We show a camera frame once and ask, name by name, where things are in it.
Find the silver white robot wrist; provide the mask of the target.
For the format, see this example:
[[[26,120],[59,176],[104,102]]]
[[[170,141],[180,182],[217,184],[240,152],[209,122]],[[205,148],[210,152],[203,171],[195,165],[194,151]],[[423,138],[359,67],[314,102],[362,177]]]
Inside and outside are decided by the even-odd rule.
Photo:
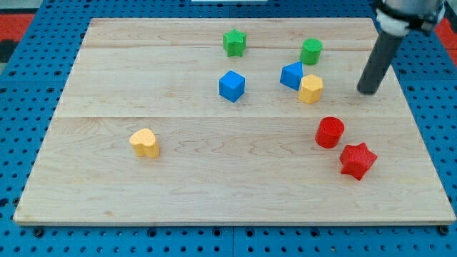
[[[445,14],[444,0],[374,0],[373,10],[382,31],[397,37],[428,35]]]

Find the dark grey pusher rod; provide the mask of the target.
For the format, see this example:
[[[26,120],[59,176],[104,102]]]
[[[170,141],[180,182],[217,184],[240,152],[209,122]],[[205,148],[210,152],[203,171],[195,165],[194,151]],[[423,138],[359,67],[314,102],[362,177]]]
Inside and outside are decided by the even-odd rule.
[[[374,95],[377,92],[402,41],[403,36],[380,32],[358,81],[356,89],[359,93]]]

